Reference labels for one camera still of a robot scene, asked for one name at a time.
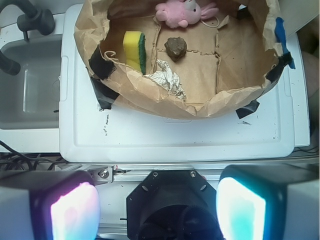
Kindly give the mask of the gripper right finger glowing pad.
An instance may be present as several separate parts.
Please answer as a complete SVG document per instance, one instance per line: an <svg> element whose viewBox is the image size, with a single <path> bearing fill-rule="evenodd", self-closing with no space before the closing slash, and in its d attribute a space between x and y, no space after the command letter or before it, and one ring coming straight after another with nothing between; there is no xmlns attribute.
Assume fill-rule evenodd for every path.
<svg viewBox="0 0 320 240"><path fill-rule="evenodd" d="M227 240L318 240L319 165L229 165L216 211Z"/></svg>

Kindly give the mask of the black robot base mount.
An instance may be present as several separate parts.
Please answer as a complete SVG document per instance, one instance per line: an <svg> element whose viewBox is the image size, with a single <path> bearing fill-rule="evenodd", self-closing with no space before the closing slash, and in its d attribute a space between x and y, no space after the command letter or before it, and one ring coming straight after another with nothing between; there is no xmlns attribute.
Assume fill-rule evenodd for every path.
<svg viewBox="0 0 320 240"><path fill-rule="evenodd" d="M217 191L196 170L154 170L127 196L130 240L222 240Z"/></svg>

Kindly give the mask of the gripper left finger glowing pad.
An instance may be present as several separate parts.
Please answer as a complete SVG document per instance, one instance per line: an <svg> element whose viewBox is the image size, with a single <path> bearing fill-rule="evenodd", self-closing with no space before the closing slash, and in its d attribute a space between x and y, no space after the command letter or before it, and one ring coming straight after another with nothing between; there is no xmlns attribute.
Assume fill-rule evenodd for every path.
<svg viewBox="0 0 320 240"><path fill-rule="evenodd" d="M2 240L94 240L100 216L99 193L87 171L0 174Z"/></svg>

